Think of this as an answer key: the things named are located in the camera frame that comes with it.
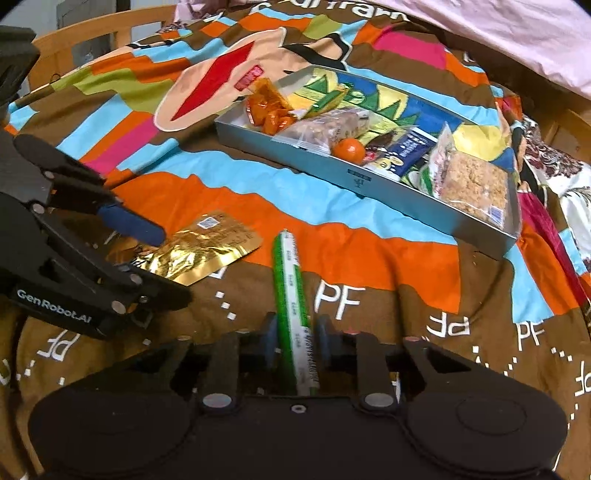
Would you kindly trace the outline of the colourful monkey blanket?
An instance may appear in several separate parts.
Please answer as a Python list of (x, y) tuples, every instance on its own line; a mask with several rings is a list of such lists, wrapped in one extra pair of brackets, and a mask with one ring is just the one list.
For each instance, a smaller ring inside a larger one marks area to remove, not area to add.
[[(40, 471), (26, 431), (36, 403), (53, 391), (174, 337), (205, 343), (255, 327), (273, 304), (270, 242), (294, 233), (312, 313), (365, 329), (388, 343), (425, 335), (497, 372), (549, 393), (570, 418), (558, 463), (566, 479), (590, 475), (590, 271), (578, 273), (560, 233), (557, 196), (520, 197), (516, 245), (491, 259), (458, 239), (375, 200), (225, 147), (211, 117), (196, 115), (175, 133), (154, 125), (170, 106), (176, 80), (224, 101), (230, 79), (260, 65), (335, 60), (358, 73), (417, 92), (480, 125), (500, 129), (519, 114), (509, 84), (489, 81), (480, 63), (447, 47), (416, 21), (369, 22), (344, 10), (305, 11), (290, 2), (260, 5), (199, 21), (110, 53), (12, 104), (7, 131), (35, 135), (96, 167), (132, 209), (168, 232), (221, 210), (252, 227), (263, 246), (193, 288), (186, 308), (134, 327), (112, 341), (93, 340), (35, 318), (19, 321), (1, 306), (1, 475)], [(423, 61), (354, 44), (362, 27), (390, 27), (444, 46), (477, 73), (476, 85)]]

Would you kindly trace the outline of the clear biscuit bar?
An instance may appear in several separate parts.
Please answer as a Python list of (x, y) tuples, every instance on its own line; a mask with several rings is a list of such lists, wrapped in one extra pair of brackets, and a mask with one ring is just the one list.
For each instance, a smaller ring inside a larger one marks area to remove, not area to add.
[(336, 108), (314, 118), (295, 122), (273, 137), (276, 142), (329, 153), (335, 144), (358, 138), (372, 126), (374, 114), (356, 106)]

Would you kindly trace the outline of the pink bed sheet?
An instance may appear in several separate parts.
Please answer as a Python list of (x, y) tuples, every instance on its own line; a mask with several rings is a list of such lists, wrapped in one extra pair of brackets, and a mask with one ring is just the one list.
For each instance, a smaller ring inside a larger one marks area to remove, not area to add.
[[(590, 14), (575, 1), (177, 1), (174, 21), (191, 23), (220, 11), (290, 2), (305, 11), (344, 10), (362, 21), (382, 17), (408, 26), (412, 19), (503, 54), (552, 83), (590, 100)], [(476, 85), (444, 46), (390, 27), (362, 27), (354, 44), (369, 43), (405, 60), (423, 61)]]

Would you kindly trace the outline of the yellow snack packet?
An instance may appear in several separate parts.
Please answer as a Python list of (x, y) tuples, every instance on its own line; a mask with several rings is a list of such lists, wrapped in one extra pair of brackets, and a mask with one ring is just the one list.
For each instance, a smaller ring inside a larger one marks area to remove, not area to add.
[(323, 77), (318, 82), (301, 86), (293, 93), (287, 95), (291, 110), (298, 119), (314, 118), (338, 108), (349, 94), (351, 88), (348, 84), (336, 84), (329, 89), (329, 85)]

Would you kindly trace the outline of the green sausage stick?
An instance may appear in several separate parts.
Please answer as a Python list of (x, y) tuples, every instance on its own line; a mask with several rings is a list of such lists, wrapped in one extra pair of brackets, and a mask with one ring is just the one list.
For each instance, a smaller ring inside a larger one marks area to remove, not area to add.
[(320, 383), (294, 234), (287, 230), (280, 231), (273, 240), (271, 255), (277, 334), (283, 355), (283, 368), (297, 395), (314, 396), (320, 389)]

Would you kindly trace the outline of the floral white satin quilt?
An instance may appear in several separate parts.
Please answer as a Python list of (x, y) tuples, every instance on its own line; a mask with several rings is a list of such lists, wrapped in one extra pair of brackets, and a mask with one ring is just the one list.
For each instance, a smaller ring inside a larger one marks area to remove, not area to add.
[(567, 232), (560, 233), (567, 252), (574, 257), (578, 273), (582, 265), (590, 271), (590, 166), (547, 145), (538, 123), (528, 116), (523, 117), (523, 127), (523, 168), (533, 174), (531, 189), (540, 189), (538, 196), (545, 206), (549, 206), (550, 192), (557, 196), (567, 224)]

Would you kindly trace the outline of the clear pack of crackers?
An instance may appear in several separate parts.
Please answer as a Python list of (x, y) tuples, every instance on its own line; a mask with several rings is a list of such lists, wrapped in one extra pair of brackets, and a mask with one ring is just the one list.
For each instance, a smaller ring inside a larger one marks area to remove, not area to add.
[(452, 151), (436, 185), (434, 192), (448, 205), (504, 229), (509, 187), (505, 170), (466, 153)]

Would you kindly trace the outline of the small orange fruit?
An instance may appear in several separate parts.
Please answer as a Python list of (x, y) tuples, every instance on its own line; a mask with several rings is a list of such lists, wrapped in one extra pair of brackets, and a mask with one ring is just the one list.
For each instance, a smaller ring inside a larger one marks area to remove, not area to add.
[(358, 139), (345, 138), (332, 146), (332, 155), (346, 162), (362, 165), (367, 153)]

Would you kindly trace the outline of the grey tray with dinosaur print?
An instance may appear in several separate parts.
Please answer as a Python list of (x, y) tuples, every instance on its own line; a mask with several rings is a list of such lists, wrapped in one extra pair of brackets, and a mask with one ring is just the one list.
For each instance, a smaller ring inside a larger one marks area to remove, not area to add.
[(321, 65), (260, 78), (215, 122), (236, 146), (317, 177), (499, 258), (521, 213), (499, 128)]

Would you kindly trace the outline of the small clear red candy wrapper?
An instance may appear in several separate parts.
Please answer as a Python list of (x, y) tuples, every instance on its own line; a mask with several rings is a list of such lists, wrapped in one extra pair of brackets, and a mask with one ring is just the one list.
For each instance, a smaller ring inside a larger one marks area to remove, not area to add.
[(365, 146), (366, 155), (363, 158), (363, 164), (367, 164), (377, 160), (381, 155), (388, 151), (388, 148), (404, 134), (401, 128), (394, 128), (393, 130), (383, 133)]

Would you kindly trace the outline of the gold foil snack packet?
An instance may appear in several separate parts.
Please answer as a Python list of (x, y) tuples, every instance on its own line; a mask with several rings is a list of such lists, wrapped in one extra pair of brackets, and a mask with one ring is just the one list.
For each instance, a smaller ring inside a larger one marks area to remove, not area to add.
[(159, 247), (138, 246), (131, 264), (190, 286), (259, 249), (263, 238), (221, 211), (201, 215)]

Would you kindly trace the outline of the blue white calcium sachet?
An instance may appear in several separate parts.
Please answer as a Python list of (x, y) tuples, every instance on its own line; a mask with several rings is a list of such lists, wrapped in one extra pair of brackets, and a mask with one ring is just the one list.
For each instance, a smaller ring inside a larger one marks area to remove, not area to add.
[(437, 139), (433, 135), (417, 126), (401, 129), (404, 130), (404, 134), (388, 148), (385, 154), (367, 163), (366, 169), (393, 181), (399, 181), (436, 144)]

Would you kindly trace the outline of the orange chicken leg packet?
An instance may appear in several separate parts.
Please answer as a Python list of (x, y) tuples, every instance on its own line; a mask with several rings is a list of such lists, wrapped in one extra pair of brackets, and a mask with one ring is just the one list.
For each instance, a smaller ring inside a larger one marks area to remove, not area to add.
[(249, 124), (263, 134), (274, 136), (297, 122), (297, 115), (287, 98), (280, 94), (263, 68), (254, 65), (235, 83), (245, 98), (245, 114)]

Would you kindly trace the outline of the white green snack bag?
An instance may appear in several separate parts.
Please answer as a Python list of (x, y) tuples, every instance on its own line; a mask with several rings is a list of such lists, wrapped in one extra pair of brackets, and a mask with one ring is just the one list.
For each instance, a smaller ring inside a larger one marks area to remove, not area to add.
[(424, 160), (411, 168), (406, 180), (416, 190), (440, 198), (451, 157), (455, 152), (453, 132), (445, 122), (435, 146)]

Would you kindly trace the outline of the wooden bed rail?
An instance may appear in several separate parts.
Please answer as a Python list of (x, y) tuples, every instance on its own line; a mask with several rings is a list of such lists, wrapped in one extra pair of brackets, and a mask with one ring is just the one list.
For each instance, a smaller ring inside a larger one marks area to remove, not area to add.
[(114, 46), (120, 48), (131, 42), (131, 29), (158, 22), (169, 23), (175, 6), (161, 5), (127, 10), (84, 20), (51, 33), (36, 37), (33, 45), (40, 57), (31, 69), (27, 80), (31, 91), (48, 84), (56, 76), (63, 76), (74, 69), (72, 48), (95, 38), (111, 35)]

